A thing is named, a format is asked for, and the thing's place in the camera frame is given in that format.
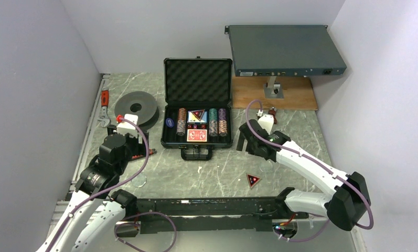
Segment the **red triangle token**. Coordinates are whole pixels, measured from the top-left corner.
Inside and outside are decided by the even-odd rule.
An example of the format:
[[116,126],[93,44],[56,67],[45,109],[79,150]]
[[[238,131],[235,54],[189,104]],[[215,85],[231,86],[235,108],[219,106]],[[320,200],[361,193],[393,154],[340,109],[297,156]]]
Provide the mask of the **red triangle token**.
[[258,176],[252,175],[247,173],[246,174],[247,183],[250,189],[254,188],[258,182],[260,182],[262,179]]
[[192,110],[190,113],[195,117],[197,120],[201,121],[205,118],[206,111],[204,109],[201,110]]

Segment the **black poker set case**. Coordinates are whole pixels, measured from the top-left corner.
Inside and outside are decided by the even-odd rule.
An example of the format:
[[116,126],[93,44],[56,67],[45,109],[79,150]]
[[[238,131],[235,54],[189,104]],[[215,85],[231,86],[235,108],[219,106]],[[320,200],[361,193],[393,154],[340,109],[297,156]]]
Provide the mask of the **black poker set case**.
[[[179,149],[185,161],[207,161],[212,158],[215,149],[228,149],[233,145],[232,134],[232,65],[228,58],[165,58],[164,86],[165,111],[164,126],[160,142],[166,149]],[[186,134],[176,134],[178,110],[188,111],[204,109],[208,112],[206,130],[207,142],[187,142]],[[209,109],[224,108],[227,111],[228,134],[216,137],[209,135]],[[169,128],[165,119],[173,119],[175,125]]]

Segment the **blue small blind button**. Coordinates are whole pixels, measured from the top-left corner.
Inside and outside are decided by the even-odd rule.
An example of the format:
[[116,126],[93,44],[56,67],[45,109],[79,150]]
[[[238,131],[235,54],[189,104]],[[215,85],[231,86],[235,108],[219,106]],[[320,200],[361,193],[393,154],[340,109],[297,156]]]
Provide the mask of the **blue small blind button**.
[[173,119],[171,119],[171,118],[166,118],[166,119],[165,119],[165,124],[166,124],[166,126],[167,126],[167,127],[169,127],[169,128],[173,128],[173,127],[174,127],[174,125],[175,125],[175,123],[174,123]]

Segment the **grey poker chip stack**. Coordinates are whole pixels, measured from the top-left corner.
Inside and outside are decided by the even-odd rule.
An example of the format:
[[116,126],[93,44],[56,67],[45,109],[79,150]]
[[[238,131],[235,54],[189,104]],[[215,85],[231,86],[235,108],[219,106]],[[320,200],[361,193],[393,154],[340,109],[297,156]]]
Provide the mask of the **grey poker chip stack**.
[[178,120],[177,121],[176,134],[178,136],[184,136],[186,134],[186,121],[185,120]]

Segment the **orange poker chip stack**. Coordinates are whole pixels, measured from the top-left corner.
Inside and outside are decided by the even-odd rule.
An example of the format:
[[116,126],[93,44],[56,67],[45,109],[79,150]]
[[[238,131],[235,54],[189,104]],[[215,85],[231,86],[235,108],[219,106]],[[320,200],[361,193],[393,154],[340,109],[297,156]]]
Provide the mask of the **orange poker chip stack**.
[[178,121],[185,121],[187,116],[187,110],[185,108],[179,108]]

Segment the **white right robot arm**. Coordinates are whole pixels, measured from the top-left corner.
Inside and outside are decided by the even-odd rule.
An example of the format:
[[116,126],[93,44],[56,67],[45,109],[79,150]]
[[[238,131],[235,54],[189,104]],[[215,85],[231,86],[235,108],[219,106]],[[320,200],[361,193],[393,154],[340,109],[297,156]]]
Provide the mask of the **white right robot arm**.
[[336,227],[351,231],[355,226],[371,230],[374,216],[366,179],[358,172],[348,174],[314,157],[280,131],[268,133],[256,119],[246,118],[239,127],[237,149],[287,166],[311,181],[319,193],[285,189],[275,204],[278,216],[288,218],[303,212],[326,217]]

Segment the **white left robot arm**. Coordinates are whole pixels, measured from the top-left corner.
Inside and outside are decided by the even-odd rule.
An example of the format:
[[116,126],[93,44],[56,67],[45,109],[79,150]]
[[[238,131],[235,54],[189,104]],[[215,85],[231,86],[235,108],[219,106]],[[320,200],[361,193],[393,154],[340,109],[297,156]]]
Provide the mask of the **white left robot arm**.
[[137,115],[119,115],[116,121],[39,251],[86,251],[105,230],[136,216],[136,197],[120,188],[130,179],[121,182],[120,176],[134,156],[149,157],[148,133],[138,126]]

